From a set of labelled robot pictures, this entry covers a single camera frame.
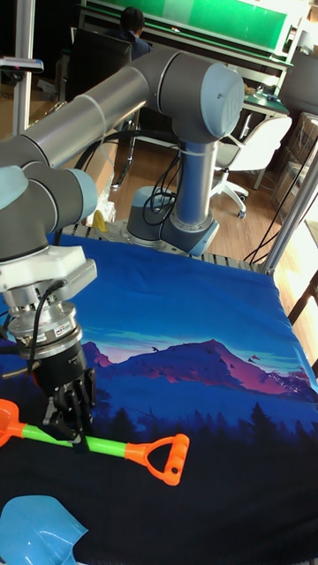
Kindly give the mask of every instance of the blue toy shovel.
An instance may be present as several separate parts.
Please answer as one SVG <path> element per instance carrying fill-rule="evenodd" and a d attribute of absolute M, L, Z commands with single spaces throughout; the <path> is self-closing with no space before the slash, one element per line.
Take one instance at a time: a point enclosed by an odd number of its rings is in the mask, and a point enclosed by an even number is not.
<path fill-rule="evenodd" d="M 0 555 L 7 565 L 77 565 L 73 547 L 86 532 L 57 499 L 19 496 L 2 511 Z"/>

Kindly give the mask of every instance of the office chair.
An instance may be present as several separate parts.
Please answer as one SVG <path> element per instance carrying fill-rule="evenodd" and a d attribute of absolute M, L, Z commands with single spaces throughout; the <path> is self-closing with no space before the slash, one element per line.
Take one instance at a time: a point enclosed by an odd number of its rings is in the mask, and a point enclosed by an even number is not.
<path fill-rule="evenodd" d="M 232 171 L 265 169 L 291 125 L 290 117 L 272 117 L 257 124 L 244 141 L 229 135 L 228 139 L 235 145 L 220 142 L 216 155 L 216 170 L 221 170 L 222 175 L 220 181 L 211 189 L 210 197 L 225 192 L 238 204 L 238 217 L 244 218 L 246 205 L 243 200 L 248 196 L 248 191 L 228 181 L 229 174 Z"/>
<path fill-rule="evenodd" d="M 108 35 L 77 29 L 68 64 L 65 99 L 70 102 L 75 96 L 106 80 L 132 60 L 132 45 Z M 139 113 L 136 112 L 123 129 L 137 129 Z M 119 188 L 133 159 L 135 138 L 129 145 L 129 155 L 118 180 L 112 188 Z"/>

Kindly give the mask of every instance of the white chair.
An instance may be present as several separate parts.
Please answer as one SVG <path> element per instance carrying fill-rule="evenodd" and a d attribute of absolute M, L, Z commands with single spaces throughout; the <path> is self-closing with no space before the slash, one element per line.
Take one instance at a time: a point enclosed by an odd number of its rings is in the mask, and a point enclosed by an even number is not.
<path fill-rule="evenodd" d="M 256 125 L 243 142 L 231 135 L 228 138 L 235 145 L 220 142 L 216 155 L 216 170 L 221 170 L 223 173 L 220 181 L 211 189 L 210 197 L 225 192 L 238 204 L 238 216 L 244 218 L 246 205 L 243 200 L 248 196 L 248 191 L 230 183 L 227 180 L 229 174 L 239 170 L 265 169 L 291 125 L 290 117 L 271 117 Z"/>

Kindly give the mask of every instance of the shovel handle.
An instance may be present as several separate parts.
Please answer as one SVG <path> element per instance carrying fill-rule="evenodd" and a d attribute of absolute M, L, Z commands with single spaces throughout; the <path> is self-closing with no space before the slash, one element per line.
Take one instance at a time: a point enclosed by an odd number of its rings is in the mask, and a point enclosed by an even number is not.
<path fill-rule="evenodd" d="M 171 444 L 171 449 L 164 471 L 161 472 L 149 462 L 148 457 L 155 449 L 168 444 Z M 189 444 L 189 438 L 183 433 L 178 433 L 177 435 L 169 438 L 162 438 L 154 443 L 141 443 L 139 445 L 127 443 L 125 448 L 125 459 L 131 459 L 135 463 L 144 465 L 155 477 L 163 480 L 166 485 L 176 486 L 179 484 L 181 479 Z"/>

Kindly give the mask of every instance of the label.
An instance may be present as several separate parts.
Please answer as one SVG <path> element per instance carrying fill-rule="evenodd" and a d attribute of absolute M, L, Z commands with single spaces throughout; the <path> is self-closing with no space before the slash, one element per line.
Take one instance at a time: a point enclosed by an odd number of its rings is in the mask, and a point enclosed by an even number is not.
<path fill-rule="evenodd" d="M 67 334 L 70 329 L 72 329 L 72 326 L 70 322 L 67 321 L 66 324 L 62 324 L 62 326 L 54 330 L 55 336 L 62 337 L 62 335 Z"/>

